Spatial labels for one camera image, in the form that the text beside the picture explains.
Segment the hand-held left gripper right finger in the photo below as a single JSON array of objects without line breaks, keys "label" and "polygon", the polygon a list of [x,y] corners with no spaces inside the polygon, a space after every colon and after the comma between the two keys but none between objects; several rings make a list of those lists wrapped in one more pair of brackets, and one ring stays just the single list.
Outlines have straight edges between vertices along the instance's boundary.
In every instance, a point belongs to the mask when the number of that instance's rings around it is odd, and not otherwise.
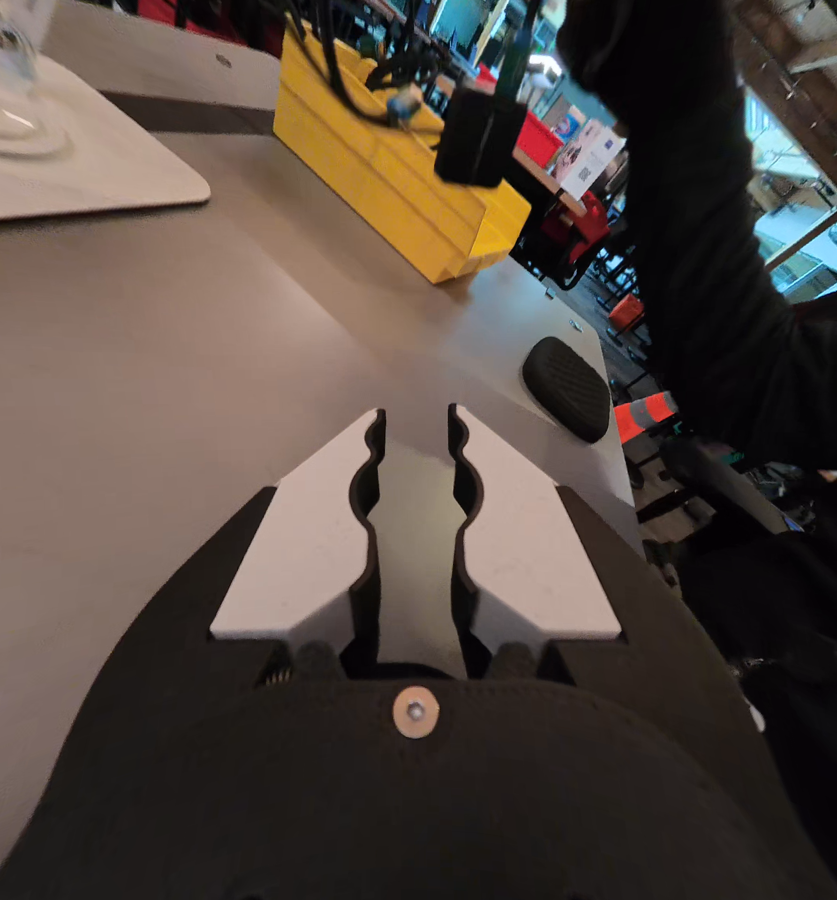
[{"label": "hand-held left gripper right finger", "polygon": [[448,409],[454,571],[481,644],[612,640],[621,625],[556,482],[461,404]]}]

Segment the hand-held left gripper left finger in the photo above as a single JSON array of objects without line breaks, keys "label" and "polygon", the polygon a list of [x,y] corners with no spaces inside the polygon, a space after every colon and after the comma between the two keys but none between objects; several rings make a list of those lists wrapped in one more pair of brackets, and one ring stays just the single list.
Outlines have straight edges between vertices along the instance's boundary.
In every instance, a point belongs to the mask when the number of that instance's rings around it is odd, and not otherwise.
[{"label": "hand-held left gripper left finger", "polygon": [[357,608],[377,572],[368,512],[378,501],[386,413],[370,409],[275,486],[210,625],[217,640],[350,644],[377,624]]}]

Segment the yellow plastic bin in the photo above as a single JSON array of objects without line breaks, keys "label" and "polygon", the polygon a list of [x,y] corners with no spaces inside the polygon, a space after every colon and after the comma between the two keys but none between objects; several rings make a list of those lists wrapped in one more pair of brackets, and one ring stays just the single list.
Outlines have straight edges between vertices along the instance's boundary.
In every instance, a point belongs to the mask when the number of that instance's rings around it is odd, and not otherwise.
[{"label": "yellow plastic bin", "polygon": [[274,135],[431,284],[470,276],[510,254],[531,204],[496,188],[448,185],[435,174],[443,121],[423,105],[410,129],[359,119],[327,84],[320,42],[291,22],[280,57]]}]

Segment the person's black clothed torso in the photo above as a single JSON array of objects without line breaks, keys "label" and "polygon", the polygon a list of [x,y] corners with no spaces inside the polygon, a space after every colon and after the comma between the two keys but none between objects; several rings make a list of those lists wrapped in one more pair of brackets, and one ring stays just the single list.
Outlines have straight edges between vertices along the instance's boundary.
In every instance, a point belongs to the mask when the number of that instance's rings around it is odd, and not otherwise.
[{"label": "person's black clothed torso", "polygon": [[[837,469],[837,322],[795,319],[771,290],[666,316],[665,381],[705,435],[753,458]],[[811,532],[686,563],[682,590],[762,713],[784,786],[837,877],[837,481]]]}]

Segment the red chair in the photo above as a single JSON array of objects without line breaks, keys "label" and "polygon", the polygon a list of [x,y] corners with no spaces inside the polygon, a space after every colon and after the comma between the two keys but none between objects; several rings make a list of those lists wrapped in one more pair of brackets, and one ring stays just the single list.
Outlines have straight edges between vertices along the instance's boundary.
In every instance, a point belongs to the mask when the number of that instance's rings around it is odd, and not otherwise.
[{"label": "red chair", "polygon": [[578,215],[564,205],[553,207],[543,219],[543,273],[562,290],[576,287],[604,247],[610,235],[606,209],[597,195],[588,190]]}]

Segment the white printed flyer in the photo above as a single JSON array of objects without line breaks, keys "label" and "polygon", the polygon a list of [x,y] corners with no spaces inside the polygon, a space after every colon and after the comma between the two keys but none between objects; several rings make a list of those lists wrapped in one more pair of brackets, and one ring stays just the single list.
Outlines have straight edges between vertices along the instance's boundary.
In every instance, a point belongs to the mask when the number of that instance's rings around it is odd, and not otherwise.
[{"label": "white printed flyer", "polygon": [[551,177],[564,194],[581,201],[625,145],[623,134],[600,120],[589,119],[559,153]]}]

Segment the red plastic bin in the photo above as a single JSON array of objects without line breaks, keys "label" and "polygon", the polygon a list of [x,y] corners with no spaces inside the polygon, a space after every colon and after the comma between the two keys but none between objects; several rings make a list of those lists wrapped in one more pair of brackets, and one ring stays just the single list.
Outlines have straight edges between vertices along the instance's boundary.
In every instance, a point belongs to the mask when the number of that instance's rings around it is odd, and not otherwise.
[{"label": "red plastic bin", "polygon": [[515,143],[520,150],[539,167],[547,169],[552,165],[564,141],[533,112],[528,111],[525,122]]}]

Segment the red plastic crate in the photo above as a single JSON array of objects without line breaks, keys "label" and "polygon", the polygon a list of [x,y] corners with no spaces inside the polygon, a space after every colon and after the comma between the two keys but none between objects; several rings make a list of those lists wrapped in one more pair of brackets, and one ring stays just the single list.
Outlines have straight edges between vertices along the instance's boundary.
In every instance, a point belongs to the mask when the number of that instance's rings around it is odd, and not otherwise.
[{"label": "red plastic crate", "polygon": [[171,26],[178,30],[205,33],[198,2],[137,1],[136,14],[150,22]]}]

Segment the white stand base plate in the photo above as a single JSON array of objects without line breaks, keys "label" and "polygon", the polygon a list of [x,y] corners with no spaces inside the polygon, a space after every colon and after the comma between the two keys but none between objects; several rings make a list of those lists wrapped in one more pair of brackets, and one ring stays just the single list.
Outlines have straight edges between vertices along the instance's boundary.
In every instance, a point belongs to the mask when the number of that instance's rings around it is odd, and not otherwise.
[{"label": "white stand base plate", "polygon": [[0,221],[206,203],[188,164],[40,53],[56,2],[0,2]]}]

